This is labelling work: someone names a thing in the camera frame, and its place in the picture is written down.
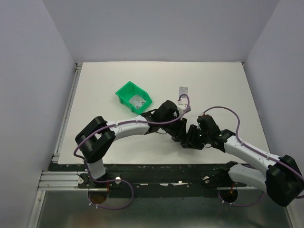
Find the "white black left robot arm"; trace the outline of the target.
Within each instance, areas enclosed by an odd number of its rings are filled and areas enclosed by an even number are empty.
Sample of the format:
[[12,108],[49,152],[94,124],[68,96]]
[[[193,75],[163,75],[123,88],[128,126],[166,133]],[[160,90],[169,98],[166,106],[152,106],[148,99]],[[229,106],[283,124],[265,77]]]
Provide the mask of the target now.
[[124,121],[106,121],[94,118],[76,137],[77,150],[90,172],[89,182],[96,188],[105,183],[103,157],[114,141],[134,135],[147,135],[164,130],[174,138],[186,134],[183,115],[190,111],[190,103],[179,99],[178,104],[167,100],[157,108]]

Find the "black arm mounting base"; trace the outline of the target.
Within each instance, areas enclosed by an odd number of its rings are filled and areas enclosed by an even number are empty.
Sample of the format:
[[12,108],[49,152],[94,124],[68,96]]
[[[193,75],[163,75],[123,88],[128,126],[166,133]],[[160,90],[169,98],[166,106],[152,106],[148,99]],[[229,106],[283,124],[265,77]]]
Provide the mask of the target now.
[[217,190],[242,186],[233,183],[225,164],[108,164],[99,183],[80,174],[78,187],[108,191],[111,198],[183,198],[217,196]]

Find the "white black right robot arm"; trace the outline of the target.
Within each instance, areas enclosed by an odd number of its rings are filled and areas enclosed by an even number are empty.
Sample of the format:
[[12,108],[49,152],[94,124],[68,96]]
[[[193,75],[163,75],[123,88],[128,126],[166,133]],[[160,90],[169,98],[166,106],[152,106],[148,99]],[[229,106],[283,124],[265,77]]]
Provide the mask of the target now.
[[224,186],[240,182],[255,187],[279,206],[286,207],[304,190],[304,180],[295,160],[260,151],[241,142],[236,133],[221,130],[214,119],[205,114],[197,118],[198,125],[190,128],[181,141],[184,148],[201,150],[209,144],[212,148],[238,157],[251,168],[231,162],[219,173],[218,180]]

